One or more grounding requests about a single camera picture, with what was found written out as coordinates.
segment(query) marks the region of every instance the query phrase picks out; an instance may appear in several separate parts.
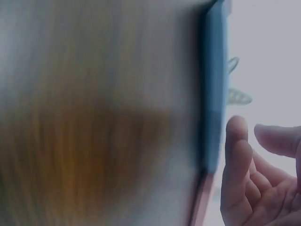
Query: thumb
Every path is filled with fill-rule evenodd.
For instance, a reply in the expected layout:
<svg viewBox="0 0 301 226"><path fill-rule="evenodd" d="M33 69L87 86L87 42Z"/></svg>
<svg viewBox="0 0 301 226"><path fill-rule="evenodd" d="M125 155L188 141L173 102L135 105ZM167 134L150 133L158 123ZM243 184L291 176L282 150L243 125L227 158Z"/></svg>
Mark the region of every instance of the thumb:
<svg viewBox="0 0 301 226"><path fill-rule="evenodd" d="M259 144L271 153L296 159L298 188L301 189L301 127L256 125Z"/></svg>

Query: blue edge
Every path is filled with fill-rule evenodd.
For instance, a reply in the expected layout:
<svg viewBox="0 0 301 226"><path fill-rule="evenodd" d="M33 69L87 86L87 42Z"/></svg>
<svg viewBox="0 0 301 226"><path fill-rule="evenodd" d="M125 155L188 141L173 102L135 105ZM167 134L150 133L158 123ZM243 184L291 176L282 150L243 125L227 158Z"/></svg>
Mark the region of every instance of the blue edge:
<svg viewBox="0 0 301 226"><path fill-rule="evenodd" d="M204 46L204 166L208 173L218 167L221 136L228 91L227 16L223 0L208 11L205 18Z"/></svg>

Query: blurry object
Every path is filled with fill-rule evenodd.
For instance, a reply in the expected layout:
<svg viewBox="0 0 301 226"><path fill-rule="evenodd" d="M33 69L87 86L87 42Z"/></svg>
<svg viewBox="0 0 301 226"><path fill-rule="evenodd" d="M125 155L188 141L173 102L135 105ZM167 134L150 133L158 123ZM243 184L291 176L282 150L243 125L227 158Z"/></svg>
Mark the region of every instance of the blurry object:
<svg viewBox="0 0 301 226"><path fill-rule="evenodd" d="M239 58L234 57L228 62L228 74L230 75L239 63ZM229 88L228 105L247 105L252 102L250 95L236 88Z"/></svg>

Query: hand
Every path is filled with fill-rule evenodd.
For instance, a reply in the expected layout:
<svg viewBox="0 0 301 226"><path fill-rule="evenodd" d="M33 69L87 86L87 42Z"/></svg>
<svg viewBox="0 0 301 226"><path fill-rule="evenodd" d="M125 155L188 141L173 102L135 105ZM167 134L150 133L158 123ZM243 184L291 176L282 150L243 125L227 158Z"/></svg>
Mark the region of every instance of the hand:
<svg viewBox="0 0 301 226"><path fill-rule="evenodd" d="M296 158L299 181L253 151L248 143L246 121L234 116L226 128L221 200L225 225L300 226L301 127L257 125L254 131L259 143L268 151Z"/></svg>

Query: wooden surface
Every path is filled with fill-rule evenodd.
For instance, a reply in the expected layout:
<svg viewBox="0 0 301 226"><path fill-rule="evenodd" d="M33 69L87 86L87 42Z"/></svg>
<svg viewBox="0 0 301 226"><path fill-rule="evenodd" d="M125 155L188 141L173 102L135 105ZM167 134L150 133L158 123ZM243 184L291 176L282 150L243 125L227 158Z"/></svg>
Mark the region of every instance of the wooden surface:
<svg viewBox="0 0 301 226"><path fill-rule="evenodd" d="M204 3L0 1L0 225L187 223Z"/></svg>

